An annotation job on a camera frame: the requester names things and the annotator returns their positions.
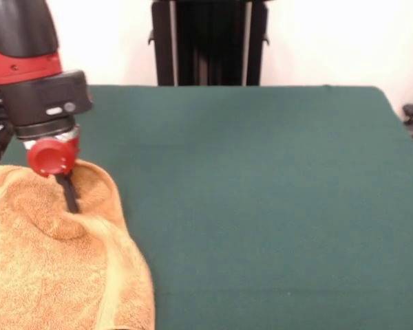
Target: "black cylindrical joint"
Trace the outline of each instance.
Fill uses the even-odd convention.
[[[74,116],[92,108],[82,71],[2,85],[0,96],[14,127]]]
[[[59,47],[45,0],[0,0],[0,53],[13,58],[52,54]]]

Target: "orange towel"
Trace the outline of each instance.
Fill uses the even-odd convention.
[[[0,329],[154,329],[151,274],[115,183],[84,161],[72,181],[80,214],[53,177],[0,166]]]

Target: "green felt surface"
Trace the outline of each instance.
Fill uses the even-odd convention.
[[[158,329],[413,329],[413,141],[380,91],[92,92],[81,155],[118,184]]]

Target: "small white label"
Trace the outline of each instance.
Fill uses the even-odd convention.
[[[60,108],[60,107],[51,108],[51,109],[46,110],[46,113],[47,113],[49,116],[58,115],[58,114],[61,113],[61,112],[63,112],[63,110],[62,110],[62,108]]]

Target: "black metal stand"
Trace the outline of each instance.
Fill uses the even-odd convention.
[[[160,86],[260,84],[263,1],[161,1],[152,7]]]

